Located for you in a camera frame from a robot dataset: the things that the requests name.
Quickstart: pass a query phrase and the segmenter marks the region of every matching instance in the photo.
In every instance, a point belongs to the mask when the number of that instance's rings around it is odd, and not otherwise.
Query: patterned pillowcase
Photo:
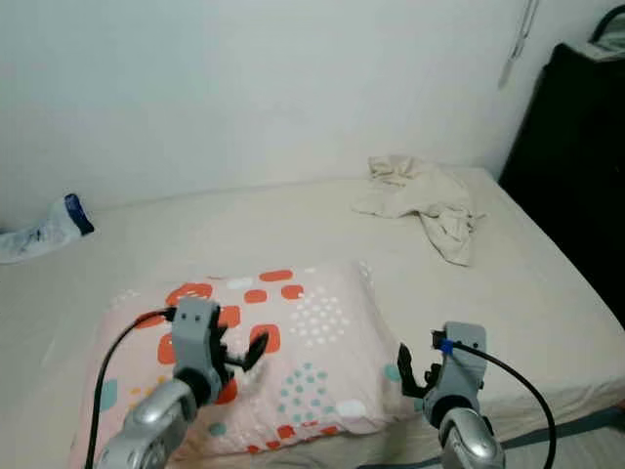
[[[108,345],[139,313],[176,305],[183,296],[222,305],[231,354],[244,354],[264,331],[270,341],[252,370],[237,372],[215,404],[199,411],[176,459],[256,453],[344,431],[371,433],[414,415],[412,402],[398,397],[398,343],[379,315],[370,276],[364,263],[329,264],[195,278],[118,298],[94,351],[70,466],[84,460],[95,377]],[[122,342],[104,383],[98,451],[128,410],[171,377],[175,361],[170,324],[162,319]]]

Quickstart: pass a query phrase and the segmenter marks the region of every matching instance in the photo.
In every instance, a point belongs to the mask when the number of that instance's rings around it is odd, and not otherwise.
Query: beige towel
[[[477,213],[465,185],[439,166],[409,156],[369,158],[374,182],[352,210],[385,218],[419,214],[428,238],[452,264],[471,263]]]

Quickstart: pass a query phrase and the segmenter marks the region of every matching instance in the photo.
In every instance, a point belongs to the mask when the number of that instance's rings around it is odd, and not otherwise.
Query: pillow
[[[176,459],[277,449],[339,432],[371,433],[414,415],[398,400],[398,342],[375,305],[364,263],[283,269],[240,278],[194,278],[128,292],[105,315],[71,452],[81,467],[88,441],[93,389],[105,351],[140,313],[177,305],[184,296],[222,305],[224,342],[242,355],[267,331],[266,354],[237,372],[214,405],[203,407]],[[97,453],[134,405],[169,379],[176,361],[170,324],[142,324],[118,347],[104,382]],[[394,396],[393,407],[385,399]]]

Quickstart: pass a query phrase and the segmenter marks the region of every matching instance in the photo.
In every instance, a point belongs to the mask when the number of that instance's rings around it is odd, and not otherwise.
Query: white wall
[[[622,0],[0,0],[0,224],[365,173],[404,152],[500,171],[540,67]]]

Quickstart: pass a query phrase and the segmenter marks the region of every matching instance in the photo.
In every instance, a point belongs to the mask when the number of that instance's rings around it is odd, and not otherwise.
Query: mattress
[[[455,169],[485,213],[470,268],[446,263],[418,219],[350,211],[366,181],[213,192],[107,210],[67,248],[0,268],[0,467],[64,467],[78,421],[88,351],[111,298],[193,272],[236,276],[273,266],[363,259],[415,375],[438,353],[431,330],[482,324],[488,350],[543,392],[563,423],[625,397],[625,332],[601,298],[535,224],[479,169]],[[581,220],[571,220],[571,228]],[[604,255],[596,246],[597,255]],[[545,425],[513,378],[489,366],[482,411],[507,440]],[[356,467],[438,454],[423,418],[378,434],[337,436],[257,456],[185,467]]]

